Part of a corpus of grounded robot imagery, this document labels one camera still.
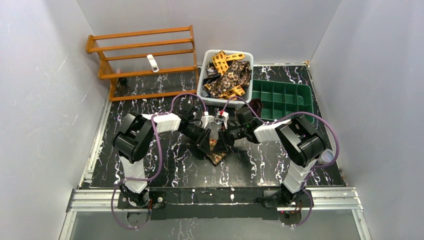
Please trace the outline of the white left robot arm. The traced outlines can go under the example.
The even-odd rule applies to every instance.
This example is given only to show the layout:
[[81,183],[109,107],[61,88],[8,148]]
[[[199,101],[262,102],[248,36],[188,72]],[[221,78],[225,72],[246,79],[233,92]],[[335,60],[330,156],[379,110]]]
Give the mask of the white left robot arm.
[[159,114],[130,112],[125,116],[112,145],[124,170],[125,180],[119,188],[131,206],[143,208],[150,201],[148,187],[152,178],[145,176],[144,157],[151,141],[160,133],[180,132],[203,154],[212,154],[211,130],[207,127],[211,116],[207,111],[198,116],[195,110],[186,107]]

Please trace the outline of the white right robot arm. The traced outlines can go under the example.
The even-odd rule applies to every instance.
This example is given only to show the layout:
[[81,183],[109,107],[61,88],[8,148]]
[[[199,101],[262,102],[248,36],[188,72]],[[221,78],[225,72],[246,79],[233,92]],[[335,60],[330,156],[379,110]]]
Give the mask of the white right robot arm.
[[276,207],[301,201],[307,176],[327,146],[324,137],[303,114],[269,122],[255,117],[248,107],[243,107],[235,111],[233,122],[223,110],[215,118],[221,123],[221,130],[212,149],[214,154],[229,152],[234,142],[240,139],[255,144],[280,142],[286,151],[290,163],[280,189],[275,193],[264,193],[257,201]]

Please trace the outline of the cream flamingo paisley tie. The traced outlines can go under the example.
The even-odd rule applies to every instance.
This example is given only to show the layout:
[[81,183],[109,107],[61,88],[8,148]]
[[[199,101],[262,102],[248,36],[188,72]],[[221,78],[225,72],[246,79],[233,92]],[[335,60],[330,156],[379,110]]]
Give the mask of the cream flamingo paisley tie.
[[207,153],[206,156],[211,160],[211,162],[217,166],[227,155],[226,152],[218,152],[213,153],[212,150],[214,149],[215,145],[217,144],[217,141],[213,138],[209,139],[209,148],[210,153]]

